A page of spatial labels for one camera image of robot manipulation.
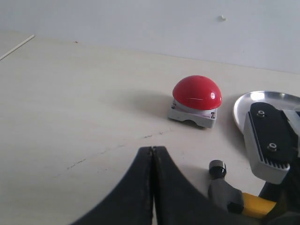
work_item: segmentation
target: red button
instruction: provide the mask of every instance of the red button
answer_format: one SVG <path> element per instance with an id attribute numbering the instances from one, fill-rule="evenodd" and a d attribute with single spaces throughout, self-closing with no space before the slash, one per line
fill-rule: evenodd
<path id="1" fill-rule="evenodd" d="M 173 97 L 180 104 L 197 110 L 218 108 L 222 103 L 219 87 L 205 76 L 188 76 L 177 83 Z"/>

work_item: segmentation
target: silver metal plate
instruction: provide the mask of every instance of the silver metal plate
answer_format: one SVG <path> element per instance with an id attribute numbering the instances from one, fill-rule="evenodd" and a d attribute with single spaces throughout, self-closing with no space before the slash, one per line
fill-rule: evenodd
<path id="1" fill-rule="evenodd" d="M 255 102 L 265 102 L 275 108 L 300 111 L 300 97 L 275 91 L 252 91 L 239 97 L 233 107 L 233 118 L 239 130 L 243 133 L 244 123 L 250 106 Z"/>

